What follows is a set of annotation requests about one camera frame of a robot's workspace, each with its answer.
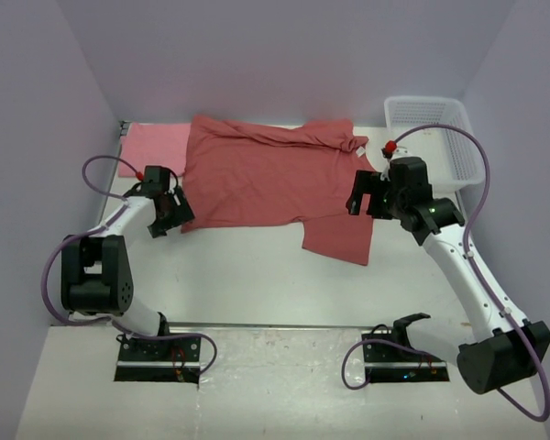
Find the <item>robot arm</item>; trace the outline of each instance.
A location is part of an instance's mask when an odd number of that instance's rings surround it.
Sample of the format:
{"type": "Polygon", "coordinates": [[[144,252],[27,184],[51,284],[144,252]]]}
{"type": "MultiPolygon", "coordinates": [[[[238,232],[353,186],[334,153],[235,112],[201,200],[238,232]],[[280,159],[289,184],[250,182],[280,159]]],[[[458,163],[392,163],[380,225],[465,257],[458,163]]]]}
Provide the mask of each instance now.
{"type": "Polygon", "coordinates": [[[506,314],[521,323],[540,359],[550,343],[550,331],[543,322],[530,323],[495,280],[472,241],[472,255],[465,253],[464,217],[451,200],[433,197],[424,161],[409,157],[406,151],[397,153],[386,156],[390,163],[382,173],[357,171],[346,208],[358,215],[363,194],[371,194],[368,215],[401,221],[403,229],[412,233],[445,274],[467,313],[472,335],[439,320],[425,320],[430,316],[418,313],[396,321],[394,342],[456,363],[466,384],[479,394],[532,376],[534,363],[506,314]],[[480,283],[468,257],[474,259],[505,305],[502,312],[480,283]]]}
{"type": "Polygon", "coordinates": [[[182,188],[170,191],[171,171],[146,167],[142,183],[125,194],[103,225],[104,232],[70,243],[61,252],[61,302],[69,312],[107,314],[145,336],[165,336],[167,320],[134,295],[127,248],[147,227],[153,238],[193,220],[182,188]]]}

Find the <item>table surface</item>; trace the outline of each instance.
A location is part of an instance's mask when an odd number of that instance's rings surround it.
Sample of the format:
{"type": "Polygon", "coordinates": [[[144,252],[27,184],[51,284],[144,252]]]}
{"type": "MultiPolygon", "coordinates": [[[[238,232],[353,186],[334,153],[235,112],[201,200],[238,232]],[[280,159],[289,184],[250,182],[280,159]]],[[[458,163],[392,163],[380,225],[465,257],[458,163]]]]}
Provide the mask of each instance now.
{"type": "MultiPolygon", "coordinates": [[[[51,328],[17,440],[546,439],[541,423],[497,392],[474,394],[450,366],[450,382],[346,389],[340,362],[359,340],[356,329],[204,332],[219,352],[198,390],[114,382],[117,331],[51,328]]],[[[202,361],[210,349],[202,343],[202,361]]],[[[347,372],[352,383],[362,380],[361,350],[347,372]]],[[[528,381],[509,389],[537,411],[528,381]]]]}
{"type": "MultiPolygon", "coordinates": [[[[367,157],[382,170],[387,130],[354,133],[369,137],[367,157]]],[[[115,177],[112,191],[135,182],[115,177]]],[[[117,207],[109,198],[104,216],[117,207]]],[[[453,325],[468,320],[444,274],[398,221],[375,221],[367,267],[316,255],[302,241],[299,223],[175,229],[154,240],[143,228],[128,251],[135,294],[181,323],[371,326],[418,312],[453,325]]]]}

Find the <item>folded cloth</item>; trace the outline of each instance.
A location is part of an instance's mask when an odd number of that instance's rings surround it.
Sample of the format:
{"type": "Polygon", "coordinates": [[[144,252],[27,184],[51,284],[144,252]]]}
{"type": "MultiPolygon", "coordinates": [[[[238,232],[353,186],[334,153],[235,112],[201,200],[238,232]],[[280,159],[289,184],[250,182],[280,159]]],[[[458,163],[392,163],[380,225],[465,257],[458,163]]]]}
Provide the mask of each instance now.
{"type": "Polygon", "coordinates": [[[369,139],[352,129],[349,120],[287,129],[196,116],[182,183],[195,220],[181,231],[300,221],[303,248],[367,265],[372,219],[348,215],[345,203],[355,171],[372,171],[357,154],[369,139]]]}
{"type": "MultiPolygon", "coordinates": [[[[190,136],[190,124],[137,124],[130,125],[122,138],[120,157],[128,160],[139,171],[147,165],[162,165],[178,176],[185,168],[185,149],[190,136]]],[[[124,163],[118,167],[120,177],[134,177],[135,173],[124,163]]]]}

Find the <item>red cloth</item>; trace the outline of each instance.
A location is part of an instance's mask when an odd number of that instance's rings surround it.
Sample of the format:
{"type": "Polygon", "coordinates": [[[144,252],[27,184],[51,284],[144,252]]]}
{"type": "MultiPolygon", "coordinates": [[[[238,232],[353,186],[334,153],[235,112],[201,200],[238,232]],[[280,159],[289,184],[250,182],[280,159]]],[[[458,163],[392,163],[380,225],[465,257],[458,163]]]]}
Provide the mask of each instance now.
{"type": "Polygon", "coordinates": [[[303,248],[369,263],[372,219],[345,208],[356,170],[372,168],[356,150],[349,120],[294,129],[193,119],[183,190],[198,227],[278,226],[303,222],[303,248]]]}

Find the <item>plastic laundry basket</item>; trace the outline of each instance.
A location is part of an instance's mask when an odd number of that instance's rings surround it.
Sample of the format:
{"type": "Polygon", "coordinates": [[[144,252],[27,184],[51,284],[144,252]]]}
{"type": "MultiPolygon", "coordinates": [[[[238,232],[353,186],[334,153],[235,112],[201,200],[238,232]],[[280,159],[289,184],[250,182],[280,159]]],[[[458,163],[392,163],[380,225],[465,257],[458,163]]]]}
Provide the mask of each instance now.
{"type": "MultiPolygon", "coordinates": [[[[456,99],[392,96],[385,100],[385,121],[392,139],[423,124],[448,124],[472,134],[465,106],[456,99]]],[[[401,147],[422,158],[438,193],[452,193],[485,180],[485,167],[475,145],[454,131],[429,129],[408,136],[401,147]]]]}

